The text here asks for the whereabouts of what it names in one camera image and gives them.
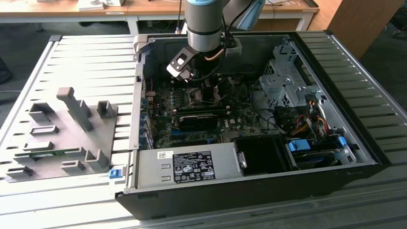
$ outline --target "warning label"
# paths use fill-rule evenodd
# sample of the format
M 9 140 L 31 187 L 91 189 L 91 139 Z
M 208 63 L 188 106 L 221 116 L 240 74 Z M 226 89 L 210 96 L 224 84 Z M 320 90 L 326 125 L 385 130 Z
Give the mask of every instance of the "warning label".
M 172 162 L 173 177 L 177 184 L 214 179 L 210 151 L 173 154 Z

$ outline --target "blue plastic tab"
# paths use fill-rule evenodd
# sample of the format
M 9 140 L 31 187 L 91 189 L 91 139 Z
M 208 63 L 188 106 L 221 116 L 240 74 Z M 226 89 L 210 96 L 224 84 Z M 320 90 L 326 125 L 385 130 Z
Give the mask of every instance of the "blue plastic tab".
M 264 0 L 256 0 L 256 2 L 250 5 L 250 7 L 246 10 L 245 15 L 242 16 L 242 19 L 237 25 L 237 29 L 240 30 L 250 30 L 254 26 L 254 22 L 257 21 L 257 18 L 261 13 L 264 5 Z
M 341 144 L 342 146 L 345 146 L 346 142 L 345 142 L 344 137 L 338 137 L 337 140 L 338 140 L 340 144 Z
M 204 6 L 213 3 L 216 0 L 188 0 L 188 2 L 194 6 Z
M 289 148 L 290 152 L 293 152 L 296 150 L 292 142 L 288 143 L 288 148 Z
M 107 173 L 109 179 L 121 178 L 122 177 L 122 169 L 110 169 Z
M 309 146 L 308 141 L 305 139 L 292 140 L 288 143 L 288 147 L 289 147 L 290 152 L 310 149 L 310 146 Z

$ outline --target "black wire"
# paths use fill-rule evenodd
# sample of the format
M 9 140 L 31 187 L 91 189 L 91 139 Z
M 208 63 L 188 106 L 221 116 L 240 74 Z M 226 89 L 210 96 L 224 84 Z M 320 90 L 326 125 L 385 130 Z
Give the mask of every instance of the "black wire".
M 218 67 L 220 67 L 221 64 L 222 64 L 224 53 L 225 53 L 225 52 L 222 52 L 222 55 L 221 55 L 221 57 L 220 57 L 221 59 L 220 59 L 217 65 L 216 65 L 216 67 L 212 69 L 212 71 L 210 71 L 204 77 L 201 77 L 201 78 L 198 78 L 198 79 L 190 79 L 189 81 L 197 82 L 197 81 L 205 80 L 205 79 L 214 73 L 214 71 L 218 69 Z
M 224 22 L 224 17 L 221 16 L 221 23 L 222 23 L 222 31 L 224 31 L 224 49 L 226 48 L 226 43 L 228 43 L 228 33 L 226 33 L 226 25 L 225 25 L 225 22 Z M 225 55 L 225 50 L 222 51 L 222 55 L 221 55 L 221 59 L 220 59 L 220 61 L 218 61 L 218 63 L 217 63 L 217 65 L 216 65 L 216 67 L 213 68 L 213 70 L 209 72 L 209 74 L 206 74 L 204 77 L 201 77 L 201 78 L 198 78 L 198 79 L 190 79 L 189 81 L 192 81 L 192 82 L 197 82 L 197 81 L 201 81 L 201 80 L 205 80 L 213 73 L 214 73 L 214 71 L 218 69 L 218 67 L 221 66 L 221 64 L 222 64 L 222 60 L 224 60 L 224 55 Z
M 248 10 L 249 6 L 252 5 L 254 0 L 250 0 L 246 7 L 242 9 L 242 11 L 237 14 L 234 19 L 230 21 L 229 26 L 228 26 L 228 32 L 230 31 L 230 25 L 236 22 L 236 20 L 240 18 L 240 16 L 244 14 L 244 12 Z
M 261 111 L 262 109 L 260 109 L 260 110 L 256 110 L 256 109 L 254 109 L 254 105 L 253 105 L 253 93 L 254 93 L 254 86 L 256 86 L 257 83 L 260 83 L 260 81 L 256 81 L 256 82 L 253 83 L 253 89 L 252 89 L 252 92 L 250 92 L 250 94 L 252 94 L 252 95 L 250 95 L 250 105 L 252 105 L 252 109 L 253 109 L 254 113 L 257 114 L 257 117 L 258 117 L 262 121 L 265 121 L 266 124 L 272 125 L 272 127 L 280 132 L 280 134 L 286 135 L 285 131 L 284 131 L 274 123 L 272 123 L 266 118 L 264 118 L 264 117 L 258 114 L 258 111 Z
M 265 134 L 268 134 L 268 131 L 273 130 L 269 129 L 269 119 L 273 118 L 273 116 L 269 116 L 269 118 L 266 119 L 266 129 L 261 129 L 261 131 L 265 131 Z
M 178 0 L 178 10 L 177 10 L 177 21 L 176 21 L 176 29 L 178 29 L 178 18 L 180 18 L 180 7 L 182 4 L 182 0 Z
M 270 28 L 269 28 L 269 30 L 272 31 L 272 25 L 273 25 L 273 19 L 274 19 L 274 9 L 273 9 L 273 7 L 274 6 L 282 6 L 281 4 L 278 4 L 278 5 L 274 5 L 269 0 L 266 0 L 266 2 L 269 2 L 270 3 L 270 6 L 272 6 L 272 19 L 270 19 Z

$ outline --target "slotted metal table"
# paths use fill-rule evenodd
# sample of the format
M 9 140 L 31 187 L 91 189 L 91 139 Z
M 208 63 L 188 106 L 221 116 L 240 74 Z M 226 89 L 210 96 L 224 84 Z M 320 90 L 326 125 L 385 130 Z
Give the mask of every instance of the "slotted metal table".
M 118 105 L 110 165 L 127 162 L 136 64 L 132 35 L 63 36 L 49 41 L 0 130 L 0 222 L 3 228 L 401 228 L 407 224 L 405 113 L 334 36 L 298 32 L 377 140 L 392 166 L 328 196 L 198 215 L 134 220 L 114 200 L 123 179 L 107 174 L 6 183 L 29 128 L 31 102 L 71 86 L 77 99 Z

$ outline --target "green circuit board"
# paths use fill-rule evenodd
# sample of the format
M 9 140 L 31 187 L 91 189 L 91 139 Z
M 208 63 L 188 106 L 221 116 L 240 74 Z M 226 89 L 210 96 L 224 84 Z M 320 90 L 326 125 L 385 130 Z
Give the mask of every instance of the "green circuit board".
M 160 88 L 150 100 L 149 109 L 153 127 L 154 148 L 205 145 L 232 141 L 238 136 L 262 134 L 252 105 L 248 101 L 250 83 L 234 83 L 229 78 L 220 78 L 218 95 L 210 101 L 193 99 L 196 88 Z M 228 107 L 226 117 L 217 119 L 216 128 L 206 131 L 182 132 L 177 127 L 173 109 L 201 106 Z

